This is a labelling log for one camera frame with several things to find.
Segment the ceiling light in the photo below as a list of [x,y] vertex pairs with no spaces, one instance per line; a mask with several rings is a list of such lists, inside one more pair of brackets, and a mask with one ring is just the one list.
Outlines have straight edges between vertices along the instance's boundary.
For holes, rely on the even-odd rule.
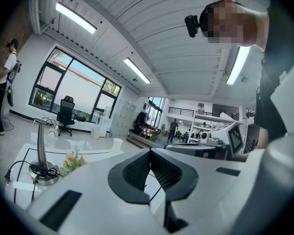
[[136,65],[129,59],[123,60],[145,83],[150,84],[150,81],[146,76],[136,67]]
[[235,83],[236,79],[238,78],[245,64],[249,51],[250,51],[250,47],[240,47],[239,53],[237,54],[237,57],[235,60],[235,64],[233,66],[233,69],[231,71],[229,78],[227,79],[226,84],[233,85]]
[[62,13],[63,15],[67,16],[68,18],[72,19],[74,22],[78,23],[80,26],[82,26],[84,29],[88,30],[90,33],[94,33],[97,29],[93,25],[91,25],[88,21],[86,21],[84,18],[82,18],[79,14],[72,11],[70,8],[66,7],[60,2],[56,3],[55,9]]

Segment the man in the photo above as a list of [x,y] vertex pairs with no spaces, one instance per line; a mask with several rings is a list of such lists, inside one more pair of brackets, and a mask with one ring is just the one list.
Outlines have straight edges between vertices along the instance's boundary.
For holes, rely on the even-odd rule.
[[13,39],[10,43],[6,45],[9,49],[10,54],[6,59],[4,66],[0,70],[0,136],[4,135],[5,133],[1,120],[1,109],[6,88],[6,79],[9,71],[12,70],[16,64],[16,50],[18,48],[18,45],[19,41],[17,39]]
[[[257,148],[286,134],[286,128],[270,99],[294,65],[294,23],[277,0],[270,0],[268,12],[245,8],[234,0],[209,4],[199,18],[208,42],[256,46],[264,52],[260,87],[257,92],[255,124],[260,126]],[[247,154],[239,160],[246,160]]]
[[172,122],[170,124],[170,133],[169,133],[169,137],[168,140],[171,138],[171,142],[173,141],[173,137],[174,137],[174,133],[175,133],[175,128],[178,127],[177,123],[176,123],[176,118],[174,119],[174,122]]

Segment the flower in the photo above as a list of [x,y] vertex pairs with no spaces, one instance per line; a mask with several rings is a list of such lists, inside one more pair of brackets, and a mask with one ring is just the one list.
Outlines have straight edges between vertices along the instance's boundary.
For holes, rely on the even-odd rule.
[[72,157],[73,157],[72,153],[68,153],[68,154],[65,155],[66,160],[71,159]]

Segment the black seat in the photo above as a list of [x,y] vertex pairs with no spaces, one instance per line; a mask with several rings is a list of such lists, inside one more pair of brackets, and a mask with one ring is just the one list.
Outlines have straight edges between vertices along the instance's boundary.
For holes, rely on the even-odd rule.
[[63,124],[62,128],[59,130],[58,136],[60,136],[62,131],[66,131],[72,136],[72,132],[68,129],[68,125],[75,124],[74,119],[72,119],[72,112],[75,104],[73,103],[73,98],[70,96],[66,96],[64,99],[61,100],[60,111],[57,115],[57,121]]

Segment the sky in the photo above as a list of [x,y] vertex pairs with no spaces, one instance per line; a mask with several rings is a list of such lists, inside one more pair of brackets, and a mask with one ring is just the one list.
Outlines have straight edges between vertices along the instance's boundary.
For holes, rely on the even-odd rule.
[[[58,60],[65,63],[65,64],[69,64],[71,61],[71,57],[60,57],[60,58],[58,58]],[[104,77],[100,76],[99,74],[97,74],[96,72],[94,72],[90,68],[82,65],[81,63],[79,63],[76,60],[74,60],[72,62],[71,67],[82,72],[83,74],[91,77],[92,79],[98,81],[99,83],[101,83],[101,81],[104,80]]]

